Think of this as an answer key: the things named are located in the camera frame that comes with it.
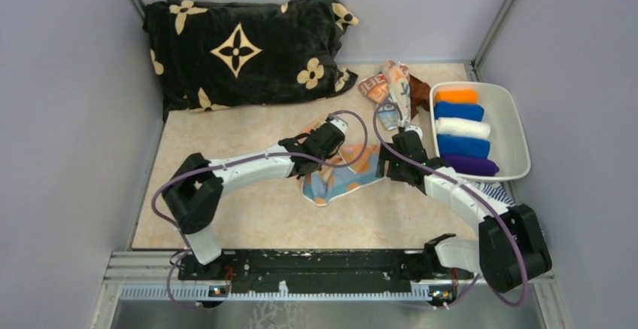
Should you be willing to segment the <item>purple rolled towel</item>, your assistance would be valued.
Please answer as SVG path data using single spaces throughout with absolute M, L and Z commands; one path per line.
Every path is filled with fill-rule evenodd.
M 493 177 L 500 171 L 499 166 L 487 158 L 443 154 L 442 159 L 461 174 Z

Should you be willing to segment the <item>orange rolled towel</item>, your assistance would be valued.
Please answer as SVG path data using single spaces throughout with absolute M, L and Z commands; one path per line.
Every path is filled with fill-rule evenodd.
M 477 104 L 479 96 L 474 90 L 437 90 L 434 103 L 447 102 L 451 104 Z

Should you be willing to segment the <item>orange polka dot towel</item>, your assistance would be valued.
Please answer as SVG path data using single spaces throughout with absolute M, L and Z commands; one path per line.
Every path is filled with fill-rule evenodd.
M 351 162 L 363 150 L 363 156 L 348 167 L 322 166 L 318 171 L 299 180 L 302 196 L 316 206 L 327 206 L 331 201 L 370 186 L 383 178 L 376 176 L 380 147 L 367 144 L 343 144 L 329 163 L 342 165 Z

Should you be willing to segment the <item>blue rolled towel upper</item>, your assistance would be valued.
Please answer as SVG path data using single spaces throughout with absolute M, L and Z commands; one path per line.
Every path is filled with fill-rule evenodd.
M 441 101 L 434 106 L 433 113 L 436 120 L 443 117 L 453 117 L 480 122 L 484 117 L 485 109 L 477 104 Z

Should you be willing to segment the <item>black pillow with beige flowers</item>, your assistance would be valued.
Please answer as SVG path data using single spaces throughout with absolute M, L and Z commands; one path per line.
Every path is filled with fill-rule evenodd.
M 339 96 L 357 81 L 336 55 L 358 22 L 339 0 L 165 0 L 145 7 L 143 29 L 169 113 Z

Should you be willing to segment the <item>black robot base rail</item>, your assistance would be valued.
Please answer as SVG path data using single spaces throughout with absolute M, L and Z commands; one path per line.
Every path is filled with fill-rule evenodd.
M 219 280 L 214 297 L 282 293 L 294 298 L 432 300 L 456 299 L 458 282 L 473 279 L 462 269 L 436 267 L 423 250 L 225 250 L 209 264 L 194 254 L 177 263 L 178 279 Z

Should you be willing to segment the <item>white plastic bin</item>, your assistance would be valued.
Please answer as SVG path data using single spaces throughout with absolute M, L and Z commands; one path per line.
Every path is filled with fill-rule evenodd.
M 477 105 L 485 109 L 483 123 L 491 126 L 491 134 L 487 141 L 491 143 L 489 160 L 494 161 L 500 171 L 493 177 L 457 174 L 470 181 L 502 182 L 523 178 L 530 171 L 530 155 L 525 138 L 524 129 L 518 114 L 515 101 L 511 93 L 496 84 L 481 82 L 445 82 L 430 90 L 430 125 L 433 135 L 435 155 L 439 153 L 435 131 L 435 117 L 433 113 L 434 95 L 437 90 L 474 90 L 478 94 Z

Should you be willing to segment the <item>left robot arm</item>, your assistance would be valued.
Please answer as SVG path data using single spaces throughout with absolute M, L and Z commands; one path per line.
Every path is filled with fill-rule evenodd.
M 212 229 L 222 197 L 235 190 L 279 178 L 311 174 L 332 158 L 345 141 L 347 123 L 329 117 L 308 134 L 282 139 L 254 154 L 207 160 L 191 154 L 155 197 L 162 197 L 176 227 L 207 279 L 220 277 L 226 260 Z

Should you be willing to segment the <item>blue white striped towel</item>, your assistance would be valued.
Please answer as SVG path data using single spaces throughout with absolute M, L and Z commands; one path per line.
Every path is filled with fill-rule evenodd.
M 485 195 L 490 198 L 505 203 L 507 206 L 515 206 L 516 201 L 507 194 L 506 190 L 501 184 L 498 183 L 485 183 L 485 182 L 477 182 L 470 181 L 469 182 L 473 187 L 477 190 L 480 190 Z

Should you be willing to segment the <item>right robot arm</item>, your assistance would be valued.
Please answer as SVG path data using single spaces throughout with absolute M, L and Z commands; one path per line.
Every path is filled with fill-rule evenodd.
M 417 131 L 405 129 L 391 142 L 382 142 L 377 174 L 417 188 L 474 230 L 475 239 L 446 233 L 424 244 L 424 269 L 433 278 L 461 269 L 482 275 L 504 294 L 552 269 L 535 211 L 496 200 L 460 177 L 441 157 L 429 158 Z

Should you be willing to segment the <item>blue rolled towel lower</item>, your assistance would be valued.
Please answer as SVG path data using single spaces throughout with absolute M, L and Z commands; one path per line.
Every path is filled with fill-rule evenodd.
M 436 139 L 441 155 L 454 154 L 467 157 L 488 158 L 491 151 L 491 143 L 484 139 L 451 135 L 437 135 Z

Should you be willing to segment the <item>blue rolled towel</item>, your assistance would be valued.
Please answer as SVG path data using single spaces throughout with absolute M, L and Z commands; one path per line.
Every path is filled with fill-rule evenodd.
M 491 143 L 484 139 L 451 135 L 437 135 L 436 139 L 441 155 L 454 154 L 467 157 L 488 158 L 491 151 Z
M 433 113 L 436 120 L 443 117 L 453 117 L 480 122 L 484 117 L 485 109 L 477 104 L 441 101 L 434 106 Z

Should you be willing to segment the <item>orange blue patterned towel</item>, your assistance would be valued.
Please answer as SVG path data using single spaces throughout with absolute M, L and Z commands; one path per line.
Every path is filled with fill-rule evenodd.
M 380 72 L 364 78 L 360 92 L 377 104 L 378 120 L 386 130 L 405 126 L 412 118 L 409 68 L 393 60 L 385 60 Z

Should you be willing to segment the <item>brown towel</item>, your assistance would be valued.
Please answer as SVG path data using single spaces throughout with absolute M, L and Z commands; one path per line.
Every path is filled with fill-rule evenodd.
M 411 118 L 418 115 L 418 109 L 430 111 L 430 85 L 414 75 L 409 75 Z

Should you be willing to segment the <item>white rolled towel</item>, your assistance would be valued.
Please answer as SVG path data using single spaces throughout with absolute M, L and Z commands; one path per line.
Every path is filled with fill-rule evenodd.
M 457 117 L 441 117 L 435 120 L 435 131 L 440 135 L 487 140 L 491 134 L 491 126 L 480 121 Z

